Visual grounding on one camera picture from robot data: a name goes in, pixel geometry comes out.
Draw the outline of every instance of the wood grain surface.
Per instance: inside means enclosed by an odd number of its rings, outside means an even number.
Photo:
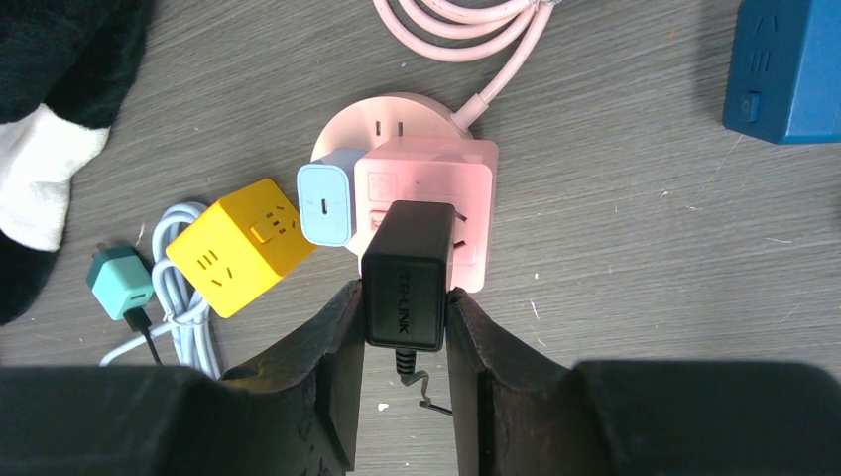
[[[133,244],[145,229],[149,254],[169,205],[262,177],[296,200],[295,173],[342,107],[392,91],[457,107],[510,52],[419,58],[368,1],[158,3],[111,142],[75,178],[59,265],[35,307],[0,331],[4,365],[94,364],[129,337],[85,286],[97,242]],[[841,377],[841,147],[774,147],[722,128],[738,3],[564,1],[475,128],[501,150],[490,274],[476,299],[561,364],[794,359]],[[215,320],[224,365],[309,319],[355,263],[319,249]],[[122,362],[149,357],[139,348]],[[420,359],[442,405],[445,362]],[[451,420],[397,385],[393,354],[369,349],[364,375],[356,474],[455,474]]]

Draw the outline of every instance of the stuffed animal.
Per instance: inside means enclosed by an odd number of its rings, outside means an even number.
[[[105,146],[152,0],[0,0],[0,325],[58,255],[73,174]]]

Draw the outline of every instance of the pink cable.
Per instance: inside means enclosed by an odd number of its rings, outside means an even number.
[[[432,18],[416,3],[417,0],[399,0],[407,15],[424,30],[443,38],[467,40],[479,38],[508,27],[498,36],[475,47],[444,48],[431,45],[410,32],[397,18],[388,0],[373,0],[377,13],[392,34],[407,48],[431,60],[466,62],[489,57],[513,43],[522,33],[523,39],[514,54],[493,80],[461,109],[453,113],[452,121],[467,131],[488,104],[514,77],[535,48],[548,22],[552,4],[535,0],[508,0],[495,7],[471,9],[453,5],[447,0],[421,0],[431,11],[455,22],[444,23]]]

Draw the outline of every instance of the black fabric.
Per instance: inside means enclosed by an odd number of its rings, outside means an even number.
[[[0,1],[0,124],[38,108],[119,5],[109,0]]]
[[[151,17],[152,0],[124,0],[50,91],[53,112],[90,129],[110,127],[137,76]]]
[[[45,103],[80,126],[109,127],[137,75],[152,8],[153,0],[0,0],[0,125]],[[0,231],[0,325],[29,308],[56,255]]]
[[[0,232],[0,325],[19,317],[35,302],[58,254],[27,248]]]

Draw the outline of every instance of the light blue charger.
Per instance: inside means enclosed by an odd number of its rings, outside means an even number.
[[[300,231],[310,243],[344,246],[356,233],[353,166],[364,155],[338,149],[298,170]]]

